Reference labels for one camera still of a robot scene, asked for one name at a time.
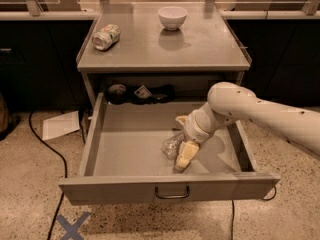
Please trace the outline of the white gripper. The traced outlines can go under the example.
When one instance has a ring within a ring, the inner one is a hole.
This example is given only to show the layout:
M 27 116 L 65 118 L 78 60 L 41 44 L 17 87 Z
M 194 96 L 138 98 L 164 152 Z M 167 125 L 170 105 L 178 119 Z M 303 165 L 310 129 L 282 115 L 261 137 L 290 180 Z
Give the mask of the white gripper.
M 175 120 L 184 126 L 184 133 L 188 139 L 188 141 L 182 141 L 178 145 L 178 155 L 175 159 L 175 169 L 184 171 L 198 153 L 200 149 L 199 144 L 207 141 L 212 134 L 212 122 L 210 116 L 200 109 L 194 110 L 188 116 L 177 116 Z

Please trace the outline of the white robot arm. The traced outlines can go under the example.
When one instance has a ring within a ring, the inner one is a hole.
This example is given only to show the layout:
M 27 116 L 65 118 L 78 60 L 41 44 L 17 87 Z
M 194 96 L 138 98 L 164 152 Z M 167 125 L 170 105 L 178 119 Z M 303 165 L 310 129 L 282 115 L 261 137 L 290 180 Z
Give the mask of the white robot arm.
M 184 171 L 200 146 L 214 133 L 237 120 L 249 120 L 307 154 L 320 157 L 320 113 L 259 99 L 251 90 L 230 82 L 214 84 L 207 101 L 187 116 L 175 168 Z

